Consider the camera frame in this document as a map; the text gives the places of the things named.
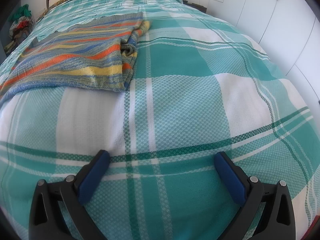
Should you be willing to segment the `striped knit sweater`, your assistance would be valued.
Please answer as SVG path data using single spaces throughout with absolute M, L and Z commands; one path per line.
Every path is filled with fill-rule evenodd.
M 1 103 L 30 89 L 127 90 L 138 40 L 150 28 L 142 12 L 96 18 L 33 39 L 1 84 Z

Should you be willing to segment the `pile of clothes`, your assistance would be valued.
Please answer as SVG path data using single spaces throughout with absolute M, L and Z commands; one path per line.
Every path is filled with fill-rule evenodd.
M 11 41 L 4 47 L 4 52 L 7 56 L 29 36 L 33 29 L 35 20 L 29 9 L 29 5 L 24 4 L 18 7 L 9 17 L 9 22 L 11 23 L 9 28 Z

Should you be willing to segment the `teal plaid bedspread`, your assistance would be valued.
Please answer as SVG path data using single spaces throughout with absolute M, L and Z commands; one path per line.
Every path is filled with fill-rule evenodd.
M 1 103 L 1 211 L 28 239 L 40 179 L 111 163 L 85 206 L 108 239 L 217 239 L 235 216 L 214 167 L 223 151 L 262 183 L 284 180 L 302 239 L 319 215 L 319 133 L 295 86 L 255 41 L 182 0 L 68 0 L 1 64 L 1 84 L 33 39 L 96 18 L 142 12 L 122 92 L 30 89 Z

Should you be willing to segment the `white wardrobe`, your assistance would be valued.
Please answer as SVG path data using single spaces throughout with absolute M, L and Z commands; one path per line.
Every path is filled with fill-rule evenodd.
M 319 16 L 307 0 L 209 0 L 208 12 L 253 38 L 319 104 Z

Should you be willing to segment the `dark nightstand right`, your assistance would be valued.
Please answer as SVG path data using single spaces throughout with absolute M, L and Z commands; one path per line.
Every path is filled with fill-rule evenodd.
M 183 0 L 183 4 L 185 4 L 187 6 L 190 6 L 190 7 L 194 8 L 194 9 L 197 9 L 202 13 L 206 13 L 207 12 L 207 8 L 206 7 L 204 7 L 202 5 L 199 5 L 199 4 L 196 4 L 196 3 L 191 3 L 188 0 Z

